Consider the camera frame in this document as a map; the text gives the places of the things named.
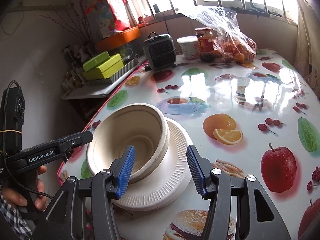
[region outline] apple stem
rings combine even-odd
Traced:
[[[271,130],[269,130],[269,129],[267,129],[268,131],[270,131],[270,132],[272,132],[272,133],[274,133],[274,134],[276,134],[275,132],[273,132],[273,131],[271,131]]]
[[[275,151],[275,149],[273,149],[273,147],[272,147],[271,143],[269,143],[268,145],[269,145],[269,147],[271,148],[271,150],[274,152],[274,151]]]

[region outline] beige bowl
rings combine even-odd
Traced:
[[[108,116],[94,131],[87,149],[92,174],[110,167],[128,145],[136,149],[129,184],[144,179],[161,163],[169,146],[169,127],[161,111],[149,104],[132,104]]]

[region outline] silver bolt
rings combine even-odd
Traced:
[[[67,178],[67,182],[69,182],[69,183],[72,183],[72,182],[75,182],[75,181],[76,181],[76,177],[74,177],[74,176],[71,176],[71,177]]]
[[[104,170],[101,171],[101,173],[102,173],[103,175],[109,175],[109,174],[111,173],[111,170],[109,170],[109,169],[104,169]]]
[[[256,180],[256,177],[253,176],[253,175],[248,175],[248,176],[247,176],[247,179],[248,179],[249,181],[255,181],[255,180]]]
[[[220,170],[220,169],[217,169],[217,168],[213,169],[211,172],[212,172],[213,174],[216,174],[216,175],[221,174],[221,170]]]

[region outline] orange container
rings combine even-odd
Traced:
[[[127,44],[128,42],[133,41],[140,36],[141,33],[139,28],[133,27],[121,33],[105,38],[102,41],[99,41],[96,46],[98,51],[102,53],[104,51],[110,51],[112,49],[123,46],[124,44]]]

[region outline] human hand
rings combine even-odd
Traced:
[[[46,171],[47,171],[46,166],[40,166],[38,168],[38,175],[41,175],[41,174],[45,173]],[[37,191],[44,192],[44,183],[40,179],[38,179]],[[25,207],[28,204],[27,200],[21,194],[19,194],[18,192],[16,192],[15,190],[13,190],[11,188],[4,187],[2,189],[2,195],[3,195],[4,199],[15,208],[17,206]],[[47,197],[39,195],[35,201],[36,208],[39,211],[43,211],[46,208],[46,206],[45,206],[46,201],[47,201]]]

